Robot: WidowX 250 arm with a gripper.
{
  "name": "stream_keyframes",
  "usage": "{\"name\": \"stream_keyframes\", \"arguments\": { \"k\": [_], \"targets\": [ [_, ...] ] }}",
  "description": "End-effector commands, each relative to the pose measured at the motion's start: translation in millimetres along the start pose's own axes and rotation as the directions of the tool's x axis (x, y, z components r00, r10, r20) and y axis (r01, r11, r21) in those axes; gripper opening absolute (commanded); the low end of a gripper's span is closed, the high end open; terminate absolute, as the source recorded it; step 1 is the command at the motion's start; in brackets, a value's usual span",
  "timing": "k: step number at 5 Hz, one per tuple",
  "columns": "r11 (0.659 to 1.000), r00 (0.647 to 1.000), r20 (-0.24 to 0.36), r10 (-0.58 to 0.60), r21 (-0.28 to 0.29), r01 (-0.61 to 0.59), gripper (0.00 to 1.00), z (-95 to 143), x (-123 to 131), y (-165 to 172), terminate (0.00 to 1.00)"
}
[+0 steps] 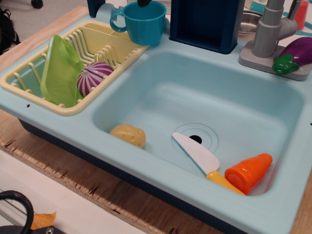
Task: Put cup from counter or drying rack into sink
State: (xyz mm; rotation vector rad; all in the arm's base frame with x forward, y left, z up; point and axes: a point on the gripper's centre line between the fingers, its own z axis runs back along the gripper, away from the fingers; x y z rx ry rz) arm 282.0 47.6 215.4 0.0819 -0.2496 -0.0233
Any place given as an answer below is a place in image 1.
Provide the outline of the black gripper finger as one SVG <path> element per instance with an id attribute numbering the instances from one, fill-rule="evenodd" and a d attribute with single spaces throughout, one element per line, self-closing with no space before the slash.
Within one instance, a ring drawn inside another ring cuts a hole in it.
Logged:
<path id="1" fill-rule="evenodd" d="M 151 0 L 137 0 L 138 6 L 143 8 L 149 5 Z"/>

